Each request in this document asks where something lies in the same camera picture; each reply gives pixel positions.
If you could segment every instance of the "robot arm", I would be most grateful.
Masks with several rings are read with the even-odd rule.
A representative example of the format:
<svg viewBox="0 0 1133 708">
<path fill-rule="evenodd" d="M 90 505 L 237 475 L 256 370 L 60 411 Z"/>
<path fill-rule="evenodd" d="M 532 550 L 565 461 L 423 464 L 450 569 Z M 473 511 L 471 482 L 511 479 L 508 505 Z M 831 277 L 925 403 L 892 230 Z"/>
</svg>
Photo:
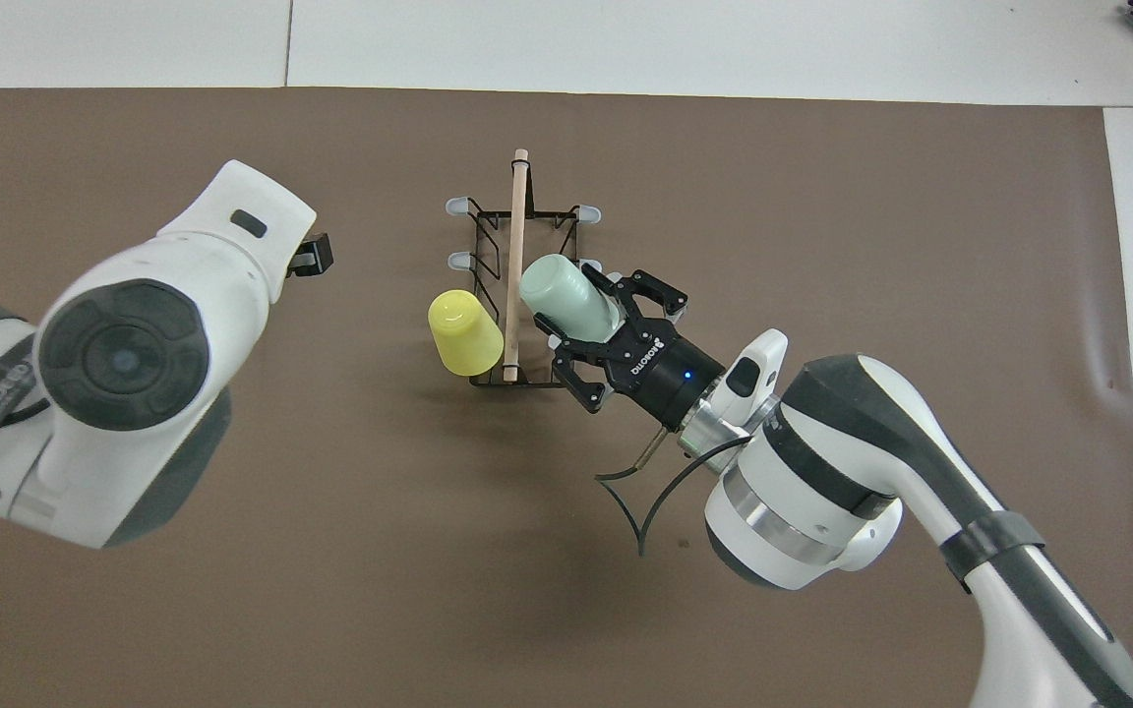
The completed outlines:
<svg viewBox="0 0 1133 708">
<path fill-rule="evenodd" d="M 680 434 L 689 453 L 750 438 L 741 451 L 706 462 L 719 474 L 706 502 L 707 532 L 729 568 L 786 590 L 828 570 L 862 569 L 885 551 L 906 503 L 979 602 L 986 651 L 974 708 L 1133 707 L 1127 651 L 1047 558 L 1038 532 L 986 487 L 897 372 L 862 355 L 821 359 L 807 364 L 777 399 L 773 383 L 786 351 L 781 332 L 765 332 L 724 369 L 666 319 L 644 319 L 617 296 L 632 292 L 638 276 L 667 289 L 655 288 L 659 304 L 670 292 L 682 308 L 679 291 L 639 271 L 606 287 L 588 265 L 581 270 L 629 318 L 608 342 L 563 338 L 555 350 L 559 375 L 585 408 L 597 411 L 600 391 L 563 368 L 570 360 L 602 366 L 613 390 Z M 552 313 L 536 322 L 563 334 Z M 617 368 L 633 341 L 647 341 L 633 340 L 633 332 L 657 332 L 675 349 L 638 350 L 641 367 Z M 696 357 L 668 357 L 674 350 Z M 697 400 L 684 402 L 675 394 L 684 390 L 667 382 L 690 370 L 710 381 L 693 383 L 688 391 L 697 391 Z"/>
<path fill-rule="evenodd" d="M 92 548 L 165 523 L 314 219 L 230 161 L 156 237 L 68 287 L 36 335 L 0 309 L 0 517 Z"/>
</svg>

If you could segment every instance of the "wooden dowel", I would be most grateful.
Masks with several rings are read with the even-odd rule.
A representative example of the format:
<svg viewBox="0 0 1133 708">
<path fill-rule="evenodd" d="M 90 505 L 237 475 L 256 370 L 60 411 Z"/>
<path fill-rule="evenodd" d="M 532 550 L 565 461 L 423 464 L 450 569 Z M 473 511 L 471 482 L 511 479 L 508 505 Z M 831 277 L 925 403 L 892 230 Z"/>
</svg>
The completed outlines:
<svg viewBox="0 0 1133 708">
<path fill-rule="evenodd" d="M 522 281 L 522 227 L 527 220 L 527 151 L 513 152 L 513 194 L 510 206 L 510 262 L 504 296 L 504 362 L 501 377 L 506 383 L 518 381 L 518 283 Z"/>
</svg>

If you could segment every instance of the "brown paper mat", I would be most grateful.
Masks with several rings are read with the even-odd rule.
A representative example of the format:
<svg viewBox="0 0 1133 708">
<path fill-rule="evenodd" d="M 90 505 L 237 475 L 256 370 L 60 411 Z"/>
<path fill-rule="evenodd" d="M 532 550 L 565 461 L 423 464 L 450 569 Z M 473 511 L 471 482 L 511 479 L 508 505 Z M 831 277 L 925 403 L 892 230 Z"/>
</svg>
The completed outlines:
<svg viewBox="0 0 1133 708">
<path fill-rule="evenodd" d="M 235 425 L 152 537 L 91 552 L 0 520 L 0 705 L 966 705 L 981 630 L 909 517 L 859 573 L 734 578 L 691 478 L 634 544 L 595 472 L 628 400 L 450 376 L 428 302 L 469 194 L 606 219 L 581 251 L 689 292 L 721 360 L 867 351 L 1047 537 L 1133 654 L 1133 391 L 1097 109 L 366 89 L 0 91 L 0 302 L 35 319 L 238 157 L 318 211 Z M 683 463 L 621 483 L 642 509 Z"/>
</svg>

